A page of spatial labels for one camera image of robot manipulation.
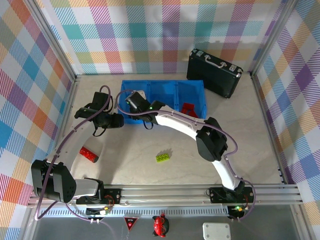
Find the yellow-green lego brick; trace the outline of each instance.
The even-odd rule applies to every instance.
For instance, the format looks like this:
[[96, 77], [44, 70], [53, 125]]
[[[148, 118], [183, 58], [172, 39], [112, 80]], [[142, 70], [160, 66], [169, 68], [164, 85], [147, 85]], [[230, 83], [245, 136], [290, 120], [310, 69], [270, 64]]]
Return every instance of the yellow-green lego brick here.
[[162, 162], [162, 161], [170, 159], [170, 157], [169, 157], [168, 153], [164, 153], [164, 154], [156, 156], [155, 159], [159, 163], [159, 162]]

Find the plaid wallpaper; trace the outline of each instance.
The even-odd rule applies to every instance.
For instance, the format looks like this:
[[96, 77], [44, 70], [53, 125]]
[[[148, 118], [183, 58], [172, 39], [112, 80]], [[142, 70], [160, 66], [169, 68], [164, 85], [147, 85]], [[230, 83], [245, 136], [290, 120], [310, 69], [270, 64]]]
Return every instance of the plaid wallpaper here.
[[264, 49], [264, 47], [265, 47], [265, 45], [266, 45], [266, 42], [267, 42], [267, 40], [269, 39], [270, 33], [271, 33], [272, 30], [274, 29], [274, 26], [275, 26], [276, 22], [278, 21], [279, 16], [280, 16], [282, 10], [284, 9], [284, 7], [285, 7], [285, 5], [286, 5], [286, 3], [287, 3], [288, 1], [289, 1], [289, 0], [281, 0], [281, 3], [280, 3], [280, 5], [279, 5], [278, 9], [276, 10], [275, 14], [273, 15], [272, 21], [271, 21], [271, 23], [270, 23], [267, 31], [265, 32], [265, 34], [264, 34], [264, 36], [263, 36], [263, 39], [262, 39], [262, 41], [261, 41], [261, 43], [260, 43], [257, 51], [255, 52], [255, 55], [254, 55], [254, 57], [253, 57], [253, 61], [252, 61], [251, 64], [250, 64], [250, 67], [249, 67], [249, 69], [248, 69], [248, 72], [253, 71], [253, 69], [254, 69], [254, 67], [255, 67], [255, 65], [256, 65], [256, 63], [257, 63], [257, 59], [258, 59], [258, 57], [260, 56], [260, 54], [262, 53], [262, 51], [263, 51], [263, 49]]
[[320, 0], [300, 0], [258, 72], [285, 171], [320, 239]]
[[243, 67], [279, 0], [37, 0], [79, 74], [183, 73], [195, 47]]
[[54, 147], [71, 80], [22, 0], [0, 1], [0, 240], [17, 238], [30, 166]]

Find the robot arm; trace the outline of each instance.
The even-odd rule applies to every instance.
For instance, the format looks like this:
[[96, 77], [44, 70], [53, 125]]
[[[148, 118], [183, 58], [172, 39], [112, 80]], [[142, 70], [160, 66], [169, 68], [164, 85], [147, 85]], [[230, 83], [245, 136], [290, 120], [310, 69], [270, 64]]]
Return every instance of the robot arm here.
[[[63, 203], [68, 203], [72, 198], [81, 196], [91, 196], [92, 199], [97, 201], [103, 200], [105, 189], [102, 181], [91, 178], [74, 179], [70, 170], [81, 147], [98, 128], [120, 128], [124, 125], [124, 118], [121, 114], [110, 114], [109, 111], [102, 111], [76, 129], [75, 126], [78, 126], [79, 122], [94, 115], [104, 106], [107, 97], [106, 93], [96, 92], [92, 103], [87, 104], [76, 112], [74, 116], [76, 119], [70, 128], [70, 131], [74, 131], [74, 133], [69, 137], [69, 134], [67, 134], [60, 141], [58, 146], [63, 147], [60, 149], [58, 156], [56, 154], [57, 149], [55, 149], [46, 159], [33, 162], [31, 174], [36, 196], [41, 195], [49, 165], [55, 159], [45, 187], [45, 198]], [[216, 129], [221, 129], [214, 118], [210, 117], [207, 120], [194, 118], [176, 112], [158, 101], [150, 104], [138, 92], [128, 96], [126, 101], [130, 106], [131, 113], [144, 113], [148, 110], [159, 111], [157, 113], [139, 114], [132, 118], [167, 126], [193, 138], [196, 141], [199, 154], [205, 160], [212, 162], [217, 170], [226, 193], [230, 196], [236, 196], [242, 192], [244, 182], [233, 175], [228, 168], [226, 160], [222, 157], [228, 148], [226, 136], [212, 127], [208, 127], [213, 126]]]
[[[96, 92], [92, 103], [81, 107], [75, 114], [75, 120], [65, 137], [57, 144], [62, 146], [57, 156], [55, 148], [44, 160], [35, 160], [31, 165], [34, 194], [40, 197], [43, 188], [44, 197], [58, 202], [68, 203], [72, 198], [92, 196], [96, 199], [103, 198], [103, 182], [96, 179], [74, 179], [70, 173], [72, 164], [87, 139], [95, 134], [97, 129], [121, 128], [124, 118], [121, 114], [110, 113], [109, 104], [91, 120], [79, 123], [96, 114], [107, 102], [108, 94]], [[54, 160], [50, 176], [44, 187], [45, 176], [50, 164]]]
[[158, 111], [158, 113], [135, 115], [132, 116], [133, 119], [141, 119], [145, 122], [167, 126], [193, 138], [196, 141], [198, 153], [213, 164], [222, 180], [222, 185], [226, 189], [237, 193], [242, 191], [244, 183], [233, 175], [225, 158], [222, 157], [228, 148], [226, 136], [217, 130], [204, 126], [204, 124], [211, 125], [221, 129], [214, 118], [209, 117], [208, 120], [194, 118], [177, 112], [158, 101], [150, 104], [145, 99], [144, 93], [140, 91], [133, 92], [125, 100], [130, 106], [131, 113], [143, 113], [150, 110]]

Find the red triangle sign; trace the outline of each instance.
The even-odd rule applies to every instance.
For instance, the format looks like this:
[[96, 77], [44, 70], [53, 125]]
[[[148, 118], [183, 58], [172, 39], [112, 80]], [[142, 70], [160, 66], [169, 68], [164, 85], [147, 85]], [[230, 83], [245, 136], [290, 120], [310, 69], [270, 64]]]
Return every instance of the red triangle sign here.
[[130, 231], [131, 228], [134, 226], [134, 224], [136, 223], [136, 221], [138, 220], [138, 217], [124, 217], [126, 226], [128, 227], [128, 230]]

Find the blue plastic bin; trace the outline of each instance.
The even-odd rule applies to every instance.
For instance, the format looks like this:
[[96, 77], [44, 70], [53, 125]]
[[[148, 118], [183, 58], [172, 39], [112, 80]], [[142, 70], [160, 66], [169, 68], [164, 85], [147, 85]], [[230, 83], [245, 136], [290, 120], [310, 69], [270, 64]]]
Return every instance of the blue plastic bin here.
[[[178, 112], [181, 112], [184, 103], [194, 104], [197, 116], [200, 119], [206, 118], [207, 105], [202, 80], [123, 80], [121, 91], [126, 89], [143, 90], [150, 103], [157, 100]], [[125, 99], [130, 94], [125, 92], [119, 98], [119, 105], [126, 112], [129, 112], [130, 108]], [[143, 123], [142, 120], [133, 120], [126, 114], [123, 116], [125, 124]]]

